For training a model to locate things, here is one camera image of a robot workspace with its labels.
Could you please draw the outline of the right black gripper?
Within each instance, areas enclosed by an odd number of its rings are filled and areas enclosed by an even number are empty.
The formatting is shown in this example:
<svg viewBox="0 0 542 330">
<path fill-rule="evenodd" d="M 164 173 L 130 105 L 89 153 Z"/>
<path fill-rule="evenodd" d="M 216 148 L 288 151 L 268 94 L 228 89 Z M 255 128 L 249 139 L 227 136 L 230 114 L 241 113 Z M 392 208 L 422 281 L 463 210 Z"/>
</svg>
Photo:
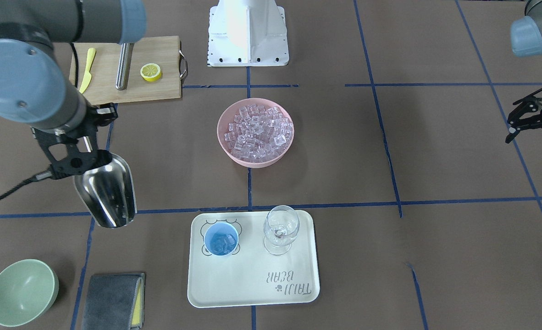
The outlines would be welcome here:
<svg viewBox="0 0 542 330">
<path fill-rule="evenodd" d="M 112 161 L 112 154 L 100 149 L 98 127 L 107 126 L 118 118 L 115 103 L 86 106 L 82 121 L 73 129 L 45 132 L 32 128 L 34 139 L 49 159 L 48 172 L 53 180 L 82 175 Z"/>
</svg>

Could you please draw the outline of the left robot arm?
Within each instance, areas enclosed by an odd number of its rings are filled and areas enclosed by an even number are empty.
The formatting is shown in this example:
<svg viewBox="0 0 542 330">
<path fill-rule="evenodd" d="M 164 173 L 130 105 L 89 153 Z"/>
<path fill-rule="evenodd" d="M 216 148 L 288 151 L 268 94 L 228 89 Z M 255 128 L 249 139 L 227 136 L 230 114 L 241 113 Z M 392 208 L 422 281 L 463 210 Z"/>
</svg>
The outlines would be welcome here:
<svg viewBox="0 0 542 330">
<path fill-rule="evenodd" d="M 542 0 L 528 0 L 524 16 L 510 27 L 512 52 L 517 57 L 542 55 Z M 524 130 L 542 129 L 542 87 L 515 101 L 514 110 L 507 117 L 509 133 L 505 142 L 510 144 Z"/>
</svg>

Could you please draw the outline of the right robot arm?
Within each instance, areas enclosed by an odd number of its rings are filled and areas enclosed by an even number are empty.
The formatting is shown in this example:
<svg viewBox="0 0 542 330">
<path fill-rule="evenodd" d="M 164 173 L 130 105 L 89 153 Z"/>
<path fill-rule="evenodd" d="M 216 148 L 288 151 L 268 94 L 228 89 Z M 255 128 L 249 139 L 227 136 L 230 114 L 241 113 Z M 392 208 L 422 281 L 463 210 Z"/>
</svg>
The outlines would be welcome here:
<svg viewBox="0 0 542 330">
<path fill-rule="evenodd" d="M 96 133 L 117 118 L 63 75 L 54 44 L 134 43 L 146 30 L 141 0 L 0 0 L 0 117 L 31 127 L 52 176 L 111 163 Z"/>
</svg>

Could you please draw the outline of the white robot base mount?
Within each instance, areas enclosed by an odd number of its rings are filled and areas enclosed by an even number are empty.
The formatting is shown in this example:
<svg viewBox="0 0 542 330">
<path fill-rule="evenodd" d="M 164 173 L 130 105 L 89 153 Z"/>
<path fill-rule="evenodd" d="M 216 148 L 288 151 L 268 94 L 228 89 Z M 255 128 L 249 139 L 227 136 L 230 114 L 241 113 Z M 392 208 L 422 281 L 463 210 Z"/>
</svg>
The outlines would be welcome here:
<svg viewBox="0 0 542 330">
<path fill-rule="evenodd" d="M 286 15 L 274 0 L 220 0 L 209 19 L 208 66 L 288 65 Z"/>
</svg>

